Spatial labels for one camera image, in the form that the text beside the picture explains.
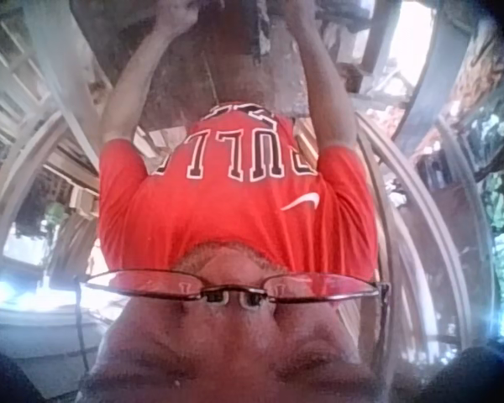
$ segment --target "man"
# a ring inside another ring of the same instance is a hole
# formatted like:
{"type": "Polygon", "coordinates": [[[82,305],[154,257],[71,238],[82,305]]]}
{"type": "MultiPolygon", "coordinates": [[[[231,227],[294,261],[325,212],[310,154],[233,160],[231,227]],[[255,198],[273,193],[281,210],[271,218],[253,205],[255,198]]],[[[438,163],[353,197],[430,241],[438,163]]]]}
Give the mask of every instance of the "man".
{"type": "MultiPolygon", "coordinates": [[[[197,21],[190,0],[158,6],[151,34],[102,116],[100,238],[110,270],[175,270],[259,287],[281,272],[371,280],[373,203],[353,148],[349,97],[315,25],[313,0],[286,0],[307,78],[318,170],[288,120],[247,103],[215,107],[148,176],[131,144],[170,42],[197,21]]],[[[81,401],[354,401],[376,392],[327,303],[133,299],[105,335],[81,401]]]]}

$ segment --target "man's skin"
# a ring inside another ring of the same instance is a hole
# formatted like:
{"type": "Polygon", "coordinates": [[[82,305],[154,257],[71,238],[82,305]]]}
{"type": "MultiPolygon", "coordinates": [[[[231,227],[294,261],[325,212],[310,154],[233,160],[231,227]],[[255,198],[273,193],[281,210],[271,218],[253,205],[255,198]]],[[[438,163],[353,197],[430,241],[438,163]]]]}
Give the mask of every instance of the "man's skin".
{"type": "MultiPolygon", "coordinates": [[[[313,0],[283,1],[304,65],[319,152],[353,148],[350,100],[316,30],[313,0]]],[[[105,142],[132,141],[161,56],[197,21],[190,0],[160,1],[155,27],[127,65],[101,121],[105,142]]],[[[171,269],[213,285],[258,286],[285,268],[243,244],[205,244],[171,269]]],[[[80,401],[372,401],[375,379],[330,303],[247,306],[133,299],[104,336],[80,401]]]]}

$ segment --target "glasses lens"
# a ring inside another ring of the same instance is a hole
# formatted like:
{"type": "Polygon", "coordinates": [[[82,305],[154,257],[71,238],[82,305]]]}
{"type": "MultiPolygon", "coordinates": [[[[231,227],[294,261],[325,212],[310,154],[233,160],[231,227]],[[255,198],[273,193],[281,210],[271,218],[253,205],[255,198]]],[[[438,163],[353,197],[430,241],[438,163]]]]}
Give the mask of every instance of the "glasses lens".
{"type": "Polygon", "coordinates": [[[202,282],[192,276],[171,271],[128,270],[99,275],[90,279],[87,285],[108,288],[115,292],[166,294],[171,296],[192,296],[203,287],[202,282]]]}
{"type": "Polygon", "coordinates": [[[331,296],[375,296],[378,290],[364,281],[343,275],[306,273],[268,279],[264,288],[277,299],[322,298],[331,296]]]}

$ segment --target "shirt sleeve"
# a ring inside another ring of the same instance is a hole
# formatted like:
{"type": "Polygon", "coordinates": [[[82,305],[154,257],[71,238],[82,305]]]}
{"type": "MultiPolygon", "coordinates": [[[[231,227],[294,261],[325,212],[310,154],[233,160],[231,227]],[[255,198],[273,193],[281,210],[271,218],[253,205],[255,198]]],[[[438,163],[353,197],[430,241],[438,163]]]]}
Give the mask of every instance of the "shirt sleeve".
{"type": "Polygon", "coordinates": [[[338,201],[347,274],[369,280],[377,266],[378,244],[365,168],[353,150],[331,146],[321,151],[318,172],[338,201]]]}
{"type": "Polygon", "coordinates": [[[148,176],[136,148],[127,140],[109,141],[99,160],[99,238],[111,270],[121,265],[123,226],[129,203],[148,176]]]}

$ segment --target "raised arm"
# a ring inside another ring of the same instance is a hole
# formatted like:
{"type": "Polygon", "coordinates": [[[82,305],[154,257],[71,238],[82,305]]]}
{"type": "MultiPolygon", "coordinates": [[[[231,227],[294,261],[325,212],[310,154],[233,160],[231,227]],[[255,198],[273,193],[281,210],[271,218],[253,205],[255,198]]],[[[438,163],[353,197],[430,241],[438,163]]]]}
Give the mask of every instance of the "raised arm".
{"type": "Polygon", "coordinates": [[[357,125],[348,93],[315,24],[315,0],[282,0],[287,27],[297,41],[318,147],[356,144],[357,125]]]}
{"type": "Polygon", "coordinates": [[[197,3],[191,0],[159,0],[152,32],[143,40],[119,77],[102,114],[102,141],[133,141],[151,79],[171,41],[197,21],[197,3]]]}

